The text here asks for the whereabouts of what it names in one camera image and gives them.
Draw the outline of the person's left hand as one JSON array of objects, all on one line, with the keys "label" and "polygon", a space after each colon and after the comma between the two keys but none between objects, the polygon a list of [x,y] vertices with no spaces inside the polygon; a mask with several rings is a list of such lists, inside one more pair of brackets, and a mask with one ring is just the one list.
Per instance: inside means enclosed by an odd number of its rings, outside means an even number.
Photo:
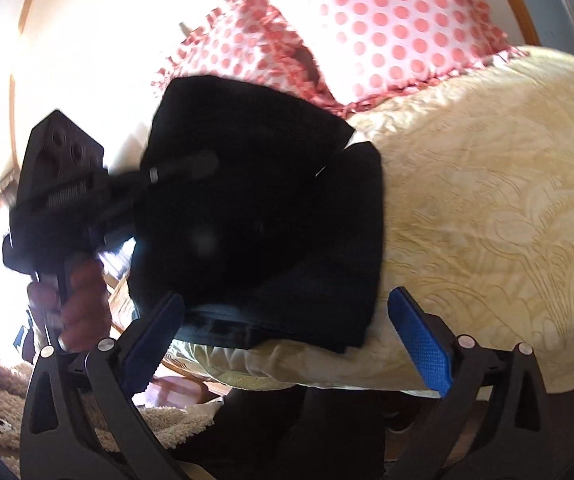
[{"label": "person's left hand", "polygon": [[102,264],[88,259],[79,264],[70,275],[72,294],[60,304],[58,290],[44,282],[32,282],[26,292],[34,322],[36,351],[47,344],[45,316],[55,315],[62,323],[57,340],[67,352],[93,350],[101,339],[107,338],[111,328],[108,290],[104,282]]}]

